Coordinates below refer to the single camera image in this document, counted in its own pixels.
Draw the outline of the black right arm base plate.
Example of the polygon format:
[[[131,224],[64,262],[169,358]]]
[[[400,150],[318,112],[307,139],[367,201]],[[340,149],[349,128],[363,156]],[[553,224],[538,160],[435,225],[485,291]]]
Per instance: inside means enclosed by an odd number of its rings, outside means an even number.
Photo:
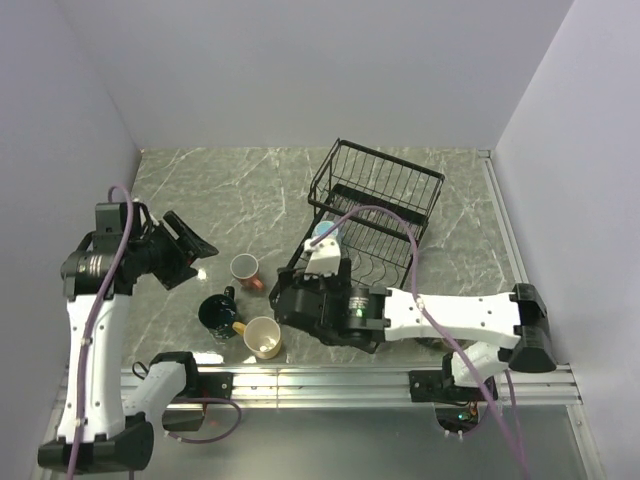
[[[439,403],[463,407],[472,402],[485,401],[475,382],[471,387],[454,383],[453,376],[436,370],[408,372],[409,394],[412,403]]]

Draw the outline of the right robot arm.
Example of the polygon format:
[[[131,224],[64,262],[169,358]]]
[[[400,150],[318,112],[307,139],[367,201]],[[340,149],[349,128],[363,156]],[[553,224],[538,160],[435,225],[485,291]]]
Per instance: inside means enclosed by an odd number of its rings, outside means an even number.
[[[518,283],[488,296],[413,294],[351,281],[351,262],[337,274],[308,275],[281,268],[270,295],[276,320],[327,346],[374,353],[404,339],[462,340],[470,347],[442,361],[435,383],[452,399],[462,399],[505,369],[538,374],[556,369],[548,311],[532,284]]]

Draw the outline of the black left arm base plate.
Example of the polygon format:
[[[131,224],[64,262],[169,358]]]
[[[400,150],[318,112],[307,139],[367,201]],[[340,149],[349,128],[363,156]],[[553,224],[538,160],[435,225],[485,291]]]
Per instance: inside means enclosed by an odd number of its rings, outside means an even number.
[[[213,398],[230,400],[234,375],[228,371],[205,372],[197,376],[189,375],[185,388],[172,400],[182,404],[197,398]]]

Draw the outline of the black wire dish rack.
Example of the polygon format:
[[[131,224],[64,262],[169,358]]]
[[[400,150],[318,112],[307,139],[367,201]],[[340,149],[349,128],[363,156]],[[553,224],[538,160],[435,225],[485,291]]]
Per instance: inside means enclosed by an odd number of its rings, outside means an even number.
[[[413,261],[407,231],[420,242],[440,197],[445,176],[430,168],[338,139],[316,174],[308,194],[313,220],[303,235],[335,223],[362,205],[336,229],[342,256],[351,260],[353,285],[404,288]]]

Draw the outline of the light blue mug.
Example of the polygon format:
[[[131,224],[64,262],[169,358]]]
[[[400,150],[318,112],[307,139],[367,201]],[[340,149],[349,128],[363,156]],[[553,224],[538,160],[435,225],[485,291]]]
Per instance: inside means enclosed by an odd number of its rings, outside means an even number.
[[[312,231],[311,240],[315,240],[316,238],[324,235],[334,225],[335,223],[331,220],[320,221],[315,225]],[[337,248],[342,249],[341,240],[342,240],[342,231],[340,228],[336,227],[334,230],[331,231],[330,235],[327,238],[319,242],[316,246],[313,247],[313,249],[317,250],[321,247],[326,247],[329,245],[334,245]]]

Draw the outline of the pink mug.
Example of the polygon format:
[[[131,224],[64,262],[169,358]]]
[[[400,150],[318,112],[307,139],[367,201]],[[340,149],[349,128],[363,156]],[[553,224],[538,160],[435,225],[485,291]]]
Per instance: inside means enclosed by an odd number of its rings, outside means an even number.
[[[230,272],[243,288],[254,291],[264,289],[259,277],[259,262],[252,254],[236,255],[230,262]]]

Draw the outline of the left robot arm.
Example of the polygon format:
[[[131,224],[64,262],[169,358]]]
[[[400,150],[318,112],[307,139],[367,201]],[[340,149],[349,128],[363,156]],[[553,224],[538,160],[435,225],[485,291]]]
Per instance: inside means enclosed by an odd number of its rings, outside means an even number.
[[[141,202],[95,207],[95,228],[61,267],[70,328],[64,411],[41,468],[83,474],[141,471],[173,400],[189,402],[202,379],[192,353],[156,355],[142,383],[121,396],[125,322],[134,286],[154,276],[167,290],[196,277],[193,263],[218,250],[173,211],[156,221]]]

